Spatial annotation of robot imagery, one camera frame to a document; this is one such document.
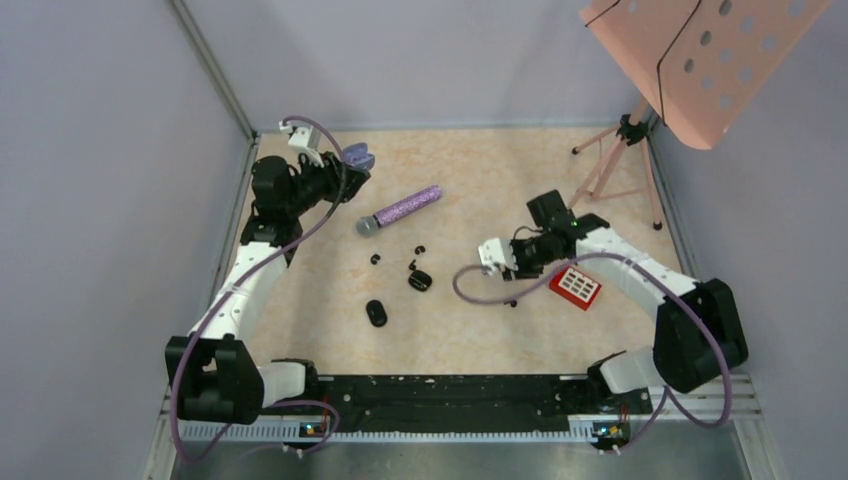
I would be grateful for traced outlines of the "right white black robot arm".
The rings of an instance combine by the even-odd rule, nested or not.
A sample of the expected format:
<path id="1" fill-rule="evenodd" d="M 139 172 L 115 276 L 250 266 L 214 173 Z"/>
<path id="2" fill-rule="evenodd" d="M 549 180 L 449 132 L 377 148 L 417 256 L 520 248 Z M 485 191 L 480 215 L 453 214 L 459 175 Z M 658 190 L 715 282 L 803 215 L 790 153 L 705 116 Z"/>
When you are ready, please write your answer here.
<path id="1" fill-rule="evenodd" d="M 577 217 L 552 190 L 527 204 L 536 225 L 528 238 L 494 238 L 480 260 L 507 281 L 536 279 L 547 266 L 573 259 L 641 307 L 655 325 L 652 345 L 613 354 L 588 370 L 589 404 L 612 412 L 627 392 L 667 385 L 689 393 L 742 365 L 749 349 L 731 287 L 671 270 L 625 241 L 601 217 Z"/>

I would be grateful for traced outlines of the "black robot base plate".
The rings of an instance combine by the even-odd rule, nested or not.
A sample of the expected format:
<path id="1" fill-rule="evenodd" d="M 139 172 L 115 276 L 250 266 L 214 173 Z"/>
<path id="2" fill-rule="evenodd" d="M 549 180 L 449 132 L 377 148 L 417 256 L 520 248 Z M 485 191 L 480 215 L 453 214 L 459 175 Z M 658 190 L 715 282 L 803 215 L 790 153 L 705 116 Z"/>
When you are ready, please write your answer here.
<path id="1" fill-rule="evenodd" d="M 339 433 L 565 433 L 580 415 L 649 414 L 647 390 L 603 396 L 584 375 L 336 375 L 265 415 L 340 415 Z"/>

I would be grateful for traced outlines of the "lavender earbud charging case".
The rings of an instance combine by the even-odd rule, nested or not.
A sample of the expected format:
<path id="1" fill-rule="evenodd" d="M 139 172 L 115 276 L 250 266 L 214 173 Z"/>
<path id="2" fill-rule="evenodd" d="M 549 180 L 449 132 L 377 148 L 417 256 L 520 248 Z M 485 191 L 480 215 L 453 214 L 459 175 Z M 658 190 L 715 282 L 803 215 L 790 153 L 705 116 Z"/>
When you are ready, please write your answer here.
<path id="1" fill-rule="evenodd" d="M 353 168 L 370 171 L 375 165 L 376 157 L 369 150 L 367 143 L 358 142 L 342 150 L 342 160 Z"/>

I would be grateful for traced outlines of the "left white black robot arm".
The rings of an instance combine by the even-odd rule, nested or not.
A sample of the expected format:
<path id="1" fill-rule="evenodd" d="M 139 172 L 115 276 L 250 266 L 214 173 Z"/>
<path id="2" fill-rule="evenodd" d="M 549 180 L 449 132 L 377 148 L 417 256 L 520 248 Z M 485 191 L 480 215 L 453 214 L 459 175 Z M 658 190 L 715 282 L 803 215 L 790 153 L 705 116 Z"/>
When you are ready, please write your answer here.
<path id="1" fill-rule="evenodd" d="M 319 404 L 312 362 L 284 359 L 258 366 L 245 341 L 305 236 L 301 216 L 321 201 L 337 207 L 351 200 L 375 164 L 364 144 L 321 158 L 321 166 L 305 155 L 297 165 L 280 156 L 254 163 L 254 200 L 232 270 L 190 333 L 172 337 L 165 347 L 173 419 L 251 424 L 281 400 L 302 414 Z"/>

